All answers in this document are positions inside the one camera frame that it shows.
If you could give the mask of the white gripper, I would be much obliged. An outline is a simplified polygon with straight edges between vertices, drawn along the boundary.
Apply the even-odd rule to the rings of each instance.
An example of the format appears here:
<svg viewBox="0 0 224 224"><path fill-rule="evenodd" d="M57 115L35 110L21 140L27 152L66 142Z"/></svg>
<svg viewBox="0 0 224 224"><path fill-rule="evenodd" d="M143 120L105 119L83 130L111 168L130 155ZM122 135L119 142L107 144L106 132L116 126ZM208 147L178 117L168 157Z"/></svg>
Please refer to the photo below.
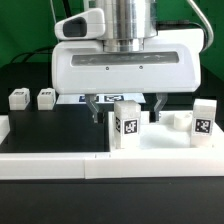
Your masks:
<svg viewBox="0 0 224 224"><path fill-rule="evenodd" d="M95 123L103 122L96 94L156 93L149 121L158 122L171 92L193 92L201 83L202 30L161 30L140 52L108 53L100 39L105 16L95 8L58 22L52 85L60 94L86 94Z"/></svg>

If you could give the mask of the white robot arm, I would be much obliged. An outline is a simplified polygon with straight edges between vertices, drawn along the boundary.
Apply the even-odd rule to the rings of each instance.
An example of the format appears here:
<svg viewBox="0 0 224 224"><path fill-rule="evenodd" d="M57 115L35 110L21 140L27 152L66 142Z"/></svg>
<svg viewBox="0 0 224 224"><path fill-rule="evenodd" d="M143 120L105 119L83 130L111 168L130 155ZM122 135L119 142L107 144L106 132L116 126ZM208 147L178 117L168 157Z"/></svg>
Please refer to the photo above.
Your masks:
<svg viewBox="0 0 224 224"><path fill-rule="evenodd" d="M174 92L201 83L200 29L156 27L156 0L96 0L96 6L55 25L52 85L60 95L83 94L96 123L98 94L154 93L158 113Z"/></svg>

